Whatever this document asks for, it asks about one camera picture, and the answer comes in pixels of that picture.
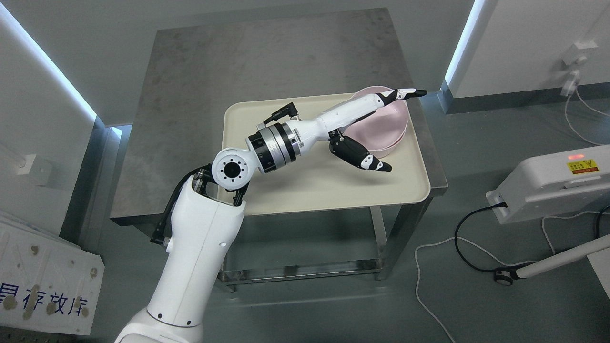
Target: pink bowl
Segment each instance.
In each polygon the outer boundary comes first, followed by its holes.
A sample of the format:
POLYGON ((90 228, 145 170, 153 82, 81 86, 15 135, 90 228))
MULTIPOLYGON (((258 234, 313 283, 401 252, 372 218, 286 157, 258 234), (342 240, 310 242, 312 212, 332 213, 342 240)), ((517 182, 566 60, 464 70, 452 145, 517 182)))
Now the pink bowl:
MULTIPOLYGON (((367 87, 358 91, 352 98, 390 89, 383 86, 367 87)), ((407 104, 404 101, 394 101, 368 118, 351 125, 344 133, 362 144, 373 156, 382 158, 396 148, 404 137, 408 123, 407 104)))

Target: beige tray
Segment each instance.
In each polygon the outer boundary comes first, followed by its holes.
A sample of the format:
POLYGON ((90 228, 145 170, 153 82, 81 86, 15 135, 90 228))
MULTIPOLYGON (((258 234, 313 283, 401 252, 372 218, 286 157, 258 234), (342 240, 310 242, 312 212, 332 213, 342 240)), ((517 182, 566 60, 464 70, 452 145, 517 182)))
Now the beige tray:
MULTIPOLYGON (((245 149, 245 140, 256 132, 256 125, 291 101, 300 117, 308 119, 352 95, 234 104, 224 115, 223 148, 245 149)), ((285 167, 266 175, 254 172, 244 197, 246 215, 411 204, 428 196, 430 181, 411 119, 402 141, 382 161, 392 165, 391 172, 361 170, 333 156, 328 142, 317 142, 305 156, 297 156, 285 167)), ((218 197, 231 203, 233 194, 221 189, 218 197)))

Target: silver metal ring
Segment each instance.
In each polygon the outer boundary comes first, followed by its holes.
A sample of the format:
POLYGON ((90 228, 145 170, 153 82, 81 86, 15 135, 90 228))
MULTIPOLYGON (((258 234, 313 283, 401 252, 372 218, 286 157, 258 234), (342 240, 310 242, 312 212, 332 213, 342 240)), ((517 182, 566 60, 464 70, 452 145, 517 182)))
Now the silver metal ring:
POLYGON ((279 144, 273 137, 273 133, 269 128, 264 128, 259 131, 260 135, 263 137, 267 148, 269 149, 269 153, 271 153, 271 158, 273 159, 273 163, 275 163, 275 167, 283 167, 286 165, 286 161, 284 161, 284 157, 282 156, 282 151, 279 149, 279 144))
POLYGON ((294 132, 292 132, 292 129, 290 128, 290 126, 287 123, 282 124, 282 127, 284 128, 284 131, 286 132, 286 135, 288 136, 288 140, 290 141, 290 144, 292 145, 292 149, 295 151, 295 156, 301 156, 301 148, 299 147, 298 137, 295 135, 294 132))
POLYGON ((288 148, 286 148, 286 144, 284 143, 284 139, 282 139, 282 135, 279 134, 278 128, 274 126, 270 126, 269 129, 271 133, 273 133, 273 137, 275 137, 275 141, 279 144, 279 149, 282 151, 282 155, 284 156, 284 162, 286 164, 291 163, 290 154, 288 153, 288 148))

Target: black power cord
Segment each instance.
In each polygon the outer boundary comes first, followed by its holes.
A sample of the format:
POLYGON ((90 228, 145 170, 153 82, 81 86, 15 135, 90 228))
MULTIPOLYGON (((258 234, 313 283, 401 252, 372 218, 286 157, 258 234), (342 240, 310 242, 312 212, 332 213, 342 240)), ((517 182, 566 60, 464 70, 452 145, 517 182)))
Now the black power cord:
POLYGON ((176 185, 176 188, 174 188, 174 192, 171 193, 170 200, 167 202, 167 205, 165 206, 165 210, 163 211, 163 214, 161 215, 161 219, 159 220, 157 226, 155 227, 154 232, 152 233, 152 237, 151 237, 152 243, 159 244, 159 245, 163 244, 163 240, 165 239, 165 225, 167 224, 167 219, 170 217, 171 208, 174 207, 174 204, 176 203, 176 200, 178 199, 178 195, 180 194, 182 185, 185 182, 187 182, 188 178, 191 177, 191 175, 194 175, 195 173, 197 173, 201 168, 203 168, 203 167, 193 169, 188 174, 184 175, 184 177, 182 177, 180 182, 178 182, 178 184, 176 185))
MULTIPOLYGON (((493 205, 493 206, 487 206, 487 207, 484 207, 484 208, 477 209, 477 210, 472 211, 471 213, 467 214, 467 215, 466 215, 464 218, 462 218, 462 220, 460 220, 460 222, 457 224, 457 226, 456 226, 456 230, 455 230, 455 233, 454 233, 454 235, 453 235, 453 238, 454 238, 454 239, 453 239, 453 243, 454 243, 454 244, 455 244, 455 246, 456 246, 456 251, 457 251, 457 254, 459 255, 459 257, 460 257, 460 258, 461 258, 461 259, 462 259, 464 262, 466 262, 466 264, 467 264, 467 265, 468 265, 470 268, 472 268, 472 269, 474 269, 474 270, 477 270, 477 271, 479 271, 479 272, 484 272, 484 273, 495 273, 496 271, 498 271, 498 270, 499 270, 499 268, 494 268, 494 269, 483 269, 483 268, 479 268, 479 267, 475 266, 474 264, 470 263, 470 261, 468 261, 468 260, 467 260, 467 259, 464 257, 464 255, 462 254, 462 252, 460 251, 459 246, 458 246, 458 232, 459 232, 459 228, 460 228, 460 227, 462 226, 462 224, 464 224, 464 222, 465 222, 465 221, 466 221, 466 220, 467 220, 467 219, 468 219, 468 218, 469 218, 471 215, 473 215, 473 214, 476 214, 476 213, 479 213, 479 212, 483 212, 483 211, 488 211, 488 210, 490 210, 490 209, 494 209, 494 208, 505 208, 505 207, 508 207, 508 205, 507 205, 506 203, 502 202, 502 203, 499 203, 499 204, 495 204, 495 205, 493 205)), ((526 264, 522 264, 522 265, 516 265, 516 266, 514 266, 513 268, 520 268, 520 267, 526 266, 526 265, 528 265, 528 264, 530 264, 530 263, 526 263, 526 264)))
POLYGON ((606 212, 608 209, 610 209, 610 205, 604 207, 603 209, 601 209, 601 211, 597 214, 596 218, 595 218, 595 239, 598 239, 600 237, 600 221, 601 221, 601 216, 604 215, 604 212, 606 212))

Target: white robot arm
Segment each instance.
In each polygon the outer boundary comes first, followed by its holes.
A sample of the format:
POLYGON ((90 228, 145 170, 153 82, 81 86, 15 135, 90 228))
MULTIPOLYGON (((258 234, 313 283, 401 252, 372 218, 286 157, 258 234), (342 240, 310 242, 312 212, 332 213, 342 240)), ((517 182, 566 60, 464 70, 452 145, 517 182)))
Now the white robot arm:
POLYGON ((170 253, 148 306, 125 326, 116 343, 203 341, 203 314, 218 270, 242 224, 245 194, 255 169, 266 174, 306 154, 319 141, 330 142, 332 154, 367 170, 391 171, 366 148, 344 136, 349 125, 393 101, 423 96, 425 90, 403 88, 369 94, 338 104, 312 120, 300 120, 290 103, 257 126, 246 139, 248 149, 226 148, 214 162, 186 175, 172 194, 151 242, 170 253), (288 115, 283 124, 267 124, 288 115), (206 195, 208 182, 234 191, 233 204, 206 195), (163 231, 169 213, 173 235, 163 231))

